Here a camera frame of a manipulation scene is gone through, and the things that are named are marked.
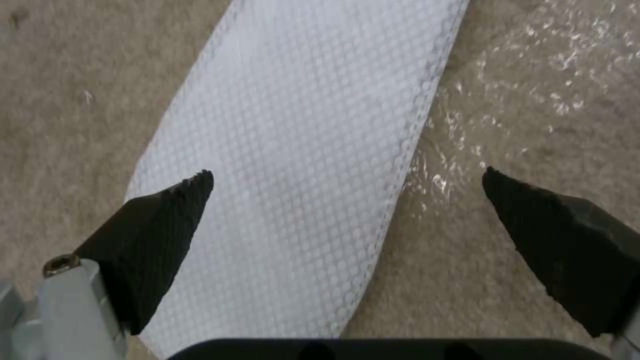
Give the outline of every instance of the white plastic surface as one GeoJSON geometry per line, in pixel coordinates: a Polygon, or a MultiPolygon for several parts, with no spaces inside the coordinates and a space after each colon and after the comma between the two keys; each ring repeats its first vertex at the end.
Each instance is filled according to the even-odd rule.
{"type": "Polygon", "coordinates": [[[202,168],[215,186],[142,334],[336,337],[355,310],[466,0],[235,0],[127,198],[202,168]]]}

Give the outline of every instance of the dotted pattern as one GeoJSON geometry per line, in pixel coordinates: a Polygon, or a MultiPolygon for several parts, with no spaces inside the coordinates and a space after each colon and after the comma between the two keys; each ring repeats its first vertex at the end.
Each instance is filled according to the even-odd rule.
{"type": "Polygon", "coordinates": [[[371,277],[466,0],[235,0],[127,197],[215,187],[142,334],[336,337],[371,277]]]}

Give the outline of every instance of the bolt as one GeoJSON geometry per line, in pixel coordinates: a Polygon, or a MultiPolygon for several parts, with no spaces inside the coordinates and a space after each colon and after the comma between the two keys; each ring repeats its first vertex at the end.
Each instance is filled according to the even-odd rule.
{"type": "Polygon", "coordinates": [[[45,278],[62,274],[80,266],[80,258],[75,254],[65,254],[49,260],[42,268],[42,275],[45,278]]]}

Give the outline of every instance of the honeycomb texture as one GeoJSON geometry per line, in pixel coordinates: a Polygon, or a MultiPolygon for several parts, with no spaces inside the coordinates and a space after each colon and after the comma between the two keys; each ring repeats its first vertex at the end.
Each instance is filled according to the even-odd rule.
{"type": "Polygon", "coordinates": [[[142,334],[336,337],[376,264],[466,0],[234,0],[127,198],[216,178],[142,334]]]}

